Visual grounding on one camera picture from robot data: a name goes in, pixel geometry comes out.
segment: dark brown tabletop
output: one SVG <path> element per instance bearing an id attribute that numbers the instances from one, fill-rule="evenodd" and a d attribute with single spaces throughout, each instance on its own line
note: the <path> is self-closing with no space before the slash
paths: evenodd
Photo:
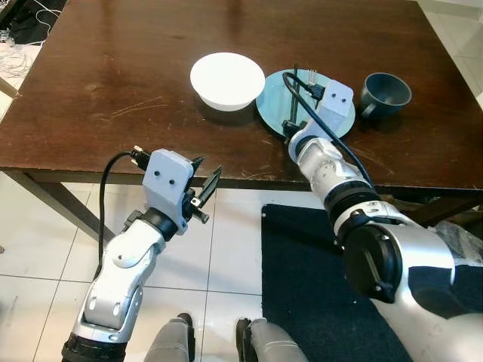
<path id="1" fill-rule="evenodd" d="M 100 178 L 133 145 L 205 156 L 221 185 L 306 182 L 251 105 L 210 112 L 189 83 L 193 63 L 232 51 L 265 75 L 298 63 L 349 85 L 390 72 L 411 103 L 345 138 L 384 189 L 483 189 L 482 112 L 416 2 L 387 0 L 70 0 L 0 124 L 0 168 L 39 179 Z M 119 182 L 140 180 L 122 162 Z"/>

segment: white tile floor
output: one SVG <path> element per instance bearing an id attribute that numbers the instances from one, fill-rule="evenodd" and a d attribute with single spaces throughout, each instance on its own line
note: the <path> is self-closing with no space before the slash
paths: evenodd
<path id="1" fill-rule="evenodd" d="M 422 6 L 483 107 L 481 11 Z M 0 94 L 0 115 L 10 101 Z M 97 213 L 98 185 L 67 187 Z M 143 200 L 139 186 L 108 186 L 106 224 L 119 231 Z M 143 360 L 158 329 L 182 311 L 194 319 L 197 360 L 237 361 L 236 320 L 261 315 L 260 208 L 269 202 L 320 207 L 306 192 L 219 189 L 206 207 L 211 221 L 193 220 L 158 258 L 127 361 Z M 94 273 L 96 243 L 3 173 L 0 230 L 0 361 L 57 361 Z"/>

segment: blue plate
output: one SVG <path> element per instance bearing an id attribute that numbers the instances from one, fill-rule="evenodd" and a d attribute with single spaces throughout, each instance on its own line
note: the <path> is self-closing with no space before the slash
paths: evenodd
<path id="1" fill-rule="evenodd" d="M 281 123 L 285 119 L 290 118 L 290 108 L 291 108 L 291 93 L 285 87 L 283 78 L 281 77 L 283 72 L 293 72 L 293 69 L 281 70 L 280 72 L 273 73 L 269 75 L 265 80 L 265 88 L 261 95 L 257 98 L 257 108 L 258 112 L 262 116 L 263 121 L 273 129 L 276 133 L 281 136 L 284 135 Z M 297 76 L 305 83 L 309 80 L 309 71 L 299 69 Z M 330 81 L 325 75 L 316 73 L 315 82 L 320 84 L 322 87 Z M 300 89 L 300 95 L 302 98 L 312 107 L 315 108 L 315 100 L 311 98 L 310 94 L 304 90 Z M 297 109 L 297 124 L 302 121 L 308 121 L 310 118 L 309 114 L 303 109 L 299 104 Z M 354 125 L 355 120 L 355 107 L 352 103 L 349 114 L 347 118 L 340 124 L 339 128 L 332 130 L 338 137 L 344 136 L 350 131 Z"/>

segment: scratch on table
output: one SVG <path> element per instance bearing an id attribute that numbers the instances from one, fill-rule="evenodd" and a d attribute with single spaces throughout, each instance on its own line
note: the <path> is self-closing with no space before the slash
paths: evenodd
<path id="1" fill-rule="evenodd" d="M 374 155 L 374 153 L 367 152 L 367 151 L 362 151 L 361 149 L 357 149 L 356 147 L 350 147 L 350 148 L 355 153 L 357 153 L 358 155 L 360 155 L 361 157 L 366 158 L 369 161 L 374 162 L 375 164 L 381 166 L 382 168 L 385 168 L 388 171 L 389 175 L 393 175 L 394 174 L 394 171 L 391 168 L 387 167 L 380 158 L 378 158 L 377 156 Z"/>
<path id="2" fill-rule="evenodd" d="M 254 173 L 253 175 L 246 176 L 248 179 L 251 179 L 252 177 L 257 177 L 257 176 L 265 176 L 268 175 L 269 172 L 262 172 L 262 173 Z"/>
<path id="3" fill-rule="evenodd" d="M 96 89 L 101 89 L 104 87 L 101 83 L 90 83 L 84 87 L 86 91 L 92 92 L 95 91 Z"/>
<path id="4" fill-rule="evenodd" d="M 135 104 L 131 104 L 130 106 L 127 106 L 127 107 L 124 107 L 124 108 L 121 108 L 121 109 L 118 109 L 117 111 L 114 111 L 112 112 L 111 114 L 112 115 L 115 115 L 119 112 L 123 112 L 125 111 L 126 109 L 132 109 L 134 107 L 138 107 L 138 106 L 142 106 L 143 104 L 146 104 L 146 103 L 150 103 L 150 102 L 153 102 L 155 100 L 160 100 L 163 96 L 157 96 L 157 97 L 154 97 L 154 98 L 150 98 L 148 100 L 144 100 L 143 102 L 139 102 L 139 103 L 135 103 Z"/>
<path id="5" fill-rule="evenodd" d="M 48 56 L 49 58 L 73 58 L 74 55 L 68 55 L 68 54 L 65 54 L 65 55 L 50 55 Z"/>
<path id="6" fill-rule="evenodd" d="M 7 324 L 6 324 L 7 327 L 11 327 L 12 323 L 14 322 L 15 307 L 17 306 L 17 300 L 18 300 L 18 296 L 15 296 L 14 300 L 12 301 L 12 305 L 8 310 Z"/>
<path id="7" fill-rule="evenodd" d="M 122 115 L 126 115 L 128 113 L 131 113 L 131 112 L 142 111 L 144 109 L 151 109 L 151 108 L 162 108 L 162 107 L 166 107 L 166 106 L 167 106 L 167 104 L 154 104 L 152 106 L 145 106 L 145 107 L 139 107 L 139 108 L 126 109 L 123 112 L 111 113 L 111 115 L 109 116 L 109 118 L 110 119 L 114 119 L 114 118 L 117 118 L 117 117 L 121 117 Z"/>

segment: dark blue mug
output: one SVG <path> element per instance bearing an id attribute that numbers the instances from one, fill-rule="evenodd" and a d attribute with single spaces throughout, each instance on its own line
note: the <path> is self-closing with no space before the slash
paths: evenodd
<path id="1" fill-rule="evenodd" d="M 360 114 L 363 118 L 381 119 L 407 105 L 412 93 L 400 78 L 389 73 L 373 73 L 364 81 Z"/>

